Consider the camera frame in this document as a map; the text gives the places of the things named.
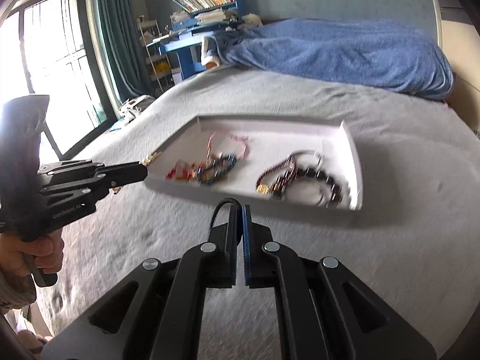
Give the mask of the person's left hand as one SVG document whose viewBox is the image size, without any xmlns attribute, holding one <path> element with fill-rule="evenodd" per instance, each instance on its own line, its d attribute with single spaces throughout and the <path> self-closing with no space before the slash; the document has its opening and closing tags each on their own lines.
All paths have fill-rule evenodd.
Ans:
<svg viewBox="0 0 480 360">
<path fill-rule="evenodd" d="M 8 281 L 30 275 L 24 255 L 34 257 L 34 265 L 47 274 L 61 271 L 64 261 L 63 229 L 41 236 L 32 242 L 23 242 L 18 237 L 1 234 L 1 273 Z"/>
</svg>

